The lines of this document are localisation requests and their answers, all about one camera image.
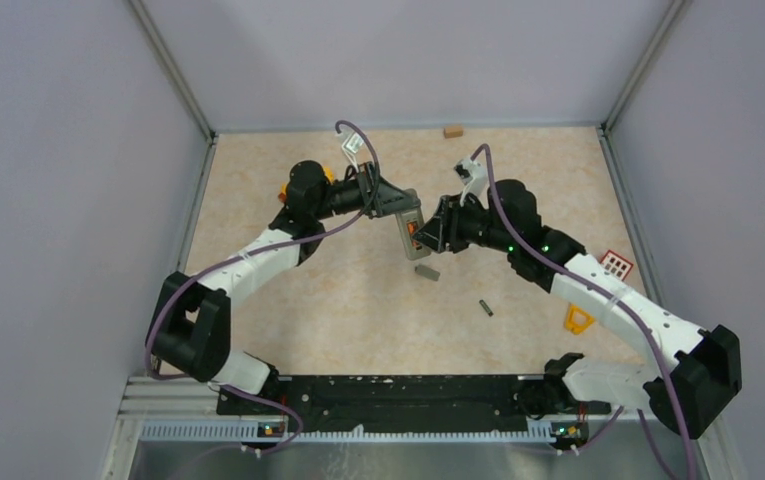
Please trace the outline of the white remote control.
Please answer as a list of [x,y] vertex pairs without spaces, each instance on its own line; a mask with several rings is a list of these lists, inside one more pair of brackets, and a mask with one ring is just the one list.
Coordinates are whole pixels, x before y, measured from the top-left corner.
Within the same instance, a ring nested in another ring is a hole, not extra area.
[[408,260],[415,261],[426,258],[431,251],[417,242],[412,236],[424,225],[424,216],[420,205],[411,207],[395,214],[402,245]]

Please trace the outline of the dark green AA battery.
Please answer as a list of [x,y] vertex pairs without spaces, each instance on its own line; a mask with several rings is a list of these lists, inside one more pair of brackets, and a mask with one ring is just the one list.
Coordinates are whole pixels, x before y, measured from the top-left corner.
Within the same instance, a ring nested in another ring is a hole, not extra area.
[[490,306],[484,300],[480,299],[478,301],[478,303],[481,306],[481,308],[484,310],[486,315],[488,315],[489,317],[494,316],[493,310],[490,308]]

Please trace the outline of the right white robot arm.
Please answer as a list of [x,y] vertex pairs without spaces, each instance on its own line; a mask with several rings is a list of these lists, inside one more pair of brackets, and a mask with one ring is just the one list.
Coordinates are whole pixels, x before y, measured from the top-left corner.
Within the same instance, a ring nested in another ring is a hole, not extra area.
[[486,204],[472,193],[441,197],[434,215],[409,229],[412,240],[437,253],[505,253],[517,275],[581,308],[645,359],[631,367],[567,354],[544,385],[547,404],[558,412],[582,401],[649,410],[674,433],[699,439],[741,391],[739,337],[684,320],[608,272],[580,242],[543,224],[521,181],[500,180],[488,194]]

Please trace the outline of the small grey battery lid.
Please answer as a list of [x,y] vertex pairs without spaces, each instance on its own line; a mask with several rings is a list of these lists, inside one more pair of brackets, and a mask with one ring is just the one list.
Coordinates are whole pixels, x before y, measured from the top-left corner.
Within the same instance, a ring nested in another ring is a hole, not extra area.
[[428,279],[430,281],[433,281],[433,282],[437,282],[440,279],[440,273],[437,270],[435,270],[435,269],[433,269],[433,268],[431,268],[431,267],[429,267],[427,265],[423,265],[423,264],[416,265],[414,267],[414,272],[417,275],[419,275],[419,276],[421,276],[423,278],[426,278],[426,279]]

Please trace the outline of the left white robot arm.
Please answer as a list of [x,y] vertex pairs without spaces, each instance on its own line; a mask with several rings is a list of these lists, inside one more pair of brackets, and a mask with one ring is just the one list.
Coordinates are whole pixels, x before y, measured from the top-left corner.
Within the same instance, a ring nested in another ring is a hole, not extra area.
[[195,275],[174,272],[164,280],[145,340],[153,377],[160,364],[169,364],[199,382],[240,390],[255,413],[272,410],[279,397],[275,369],[232,347],[233,308],[309,259],[331,234],[323,225],[328,218],[395,215],[406,234],[422,220],[416,191],[385,180],[373,162],[338,180],[320,163],[301,161],[290,170],[280,201],[276,217],[247,247]]

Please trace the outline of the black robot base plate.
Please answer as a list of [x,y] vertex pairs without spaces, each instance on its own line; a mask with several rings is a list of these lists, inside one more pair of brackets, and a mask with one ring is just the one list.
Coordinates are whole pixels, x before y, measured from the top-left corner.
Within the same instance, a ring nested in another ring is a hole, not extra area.
[[531,375],[294,375],[262,391],[264,404],[220,389],[223,416],[278,414],[286,406],[306,433],[523,432],[537,420],[580,413],[608,415],[610,404],[579,402],[555,379]]

